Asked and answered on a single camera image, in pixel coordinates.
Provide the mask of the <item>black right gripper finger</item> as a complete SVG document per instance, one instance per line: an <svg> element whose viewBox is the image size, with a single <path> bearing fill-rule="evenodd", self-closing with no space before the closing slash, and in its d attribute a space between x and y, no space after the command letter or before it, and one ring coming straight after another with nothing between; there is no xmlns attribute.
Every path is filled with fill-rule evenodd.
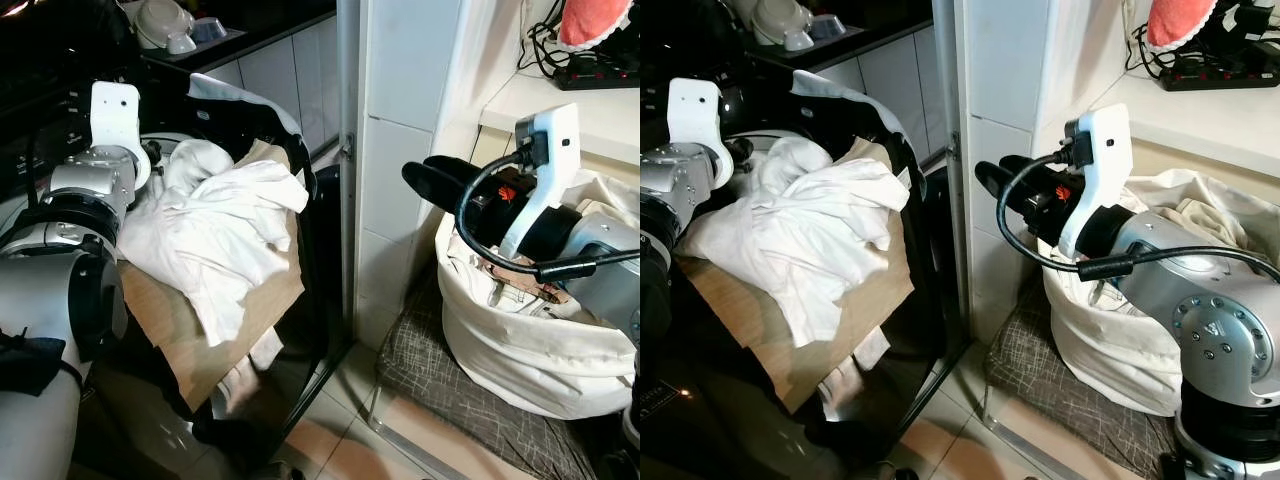
<svg viewBox="0 0 1280 480"><path fill-rule="evenodd" d="M975 165L975 178L983 188L996 200L1007 189L1006 206L1023 216L1034 216L1037 210L1037 188L1030 183L1032 174L1027 174L1018 183L1012 178L1030 165L1030 161L982 161Z"/></svg>
<svg viewBox="0 0 1280 480"><path fill-rule="evenodd" d="M463 189L452 189L448 187L444 189L433 188L428 183L428 170L424 168L424 163L406 163L402 166L402 178L421 198L425 198L448 214L456 212Z"/></svg>
<svg viewBox="0 0 1280 480"><path fill-rule="evenodd" d="M1007 173L1002 187L1012 188L1014 177L1027 172L1018 182L1018 188L1039 188L1044 183L1041 168L1046 157L1001 157L998 165Z"/></svg>
<svg viewBox="0 0 1280 480"><path fill-rule="evenodd" d="M428 183L435 189L463 189L481 172L480 166L458 157L433 155L424 160Z"/></svg>

